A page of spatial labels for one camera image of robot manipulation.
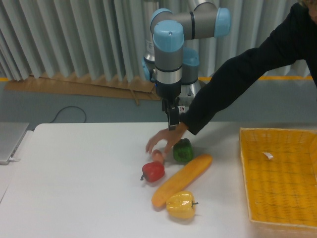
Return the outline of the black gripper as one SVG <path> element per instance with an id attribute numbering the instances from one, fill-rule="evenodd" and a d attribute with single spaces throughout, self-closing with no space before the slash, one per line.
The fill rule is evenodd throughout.
<path id="1" fill-rule="evenodd" d="M 175 130 L 179 124 L 179 108 L 175 98 L 181 93 L 181 82 L 173 84 L 156 82 L 156 93 L 163 98 L 162 111 L 168 116 L 168 129 Z"/>

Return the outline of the black sleeved forearm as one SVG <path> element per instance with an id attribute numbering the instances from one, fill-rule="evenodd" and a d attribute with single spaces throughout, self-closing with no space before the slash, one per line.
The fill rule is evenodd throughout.
<path id="1" fill-rule="evenodd" d="M 227 60 L 180 116 L 196 135 L 216 113 L 230 106 L 267 71 L 305 60 L 317 79 L 317 25 L 309 10 L 299 3 L 291 6 L 286 19 L 257 48 Z"/>

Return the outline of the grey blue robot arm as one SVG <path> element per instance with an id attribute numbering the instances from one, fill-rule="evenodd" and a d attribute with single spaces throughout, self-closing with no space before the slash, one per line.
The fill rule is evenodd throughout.
<path id="1" fill-rule="evenodd" d="M 157 8 L 151 15 L 149 50 L 143 58 L 145 78 L 155 84 L 168 129 L 174 130 L 201 89 L 199 54 L 186 47 L 188 40 L 218 38 L 229 34 L 229 9 L 211 0 L 188 1 L 189 12 Z"/>

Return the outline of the person's bare hand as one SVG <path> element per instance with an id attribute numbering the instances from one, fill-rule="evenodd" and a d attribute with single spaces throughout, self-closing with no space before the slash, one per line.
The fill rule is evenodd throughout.
<path id="1" fill-rule="evenodd" d="M 187 131 L 188 126 L 181 122 L 176 126 L 174 130 L 163 129 L 156 133 L 153 137 L 151 137 L 145 147 L 146 153 L 151 154 L 153 148 L 157 145 L 158 142 L 165 140 L 166 146 L 162 152 L 163 157 L 169 153 L 172 147 L 182 138 L 184 133 Z"/>

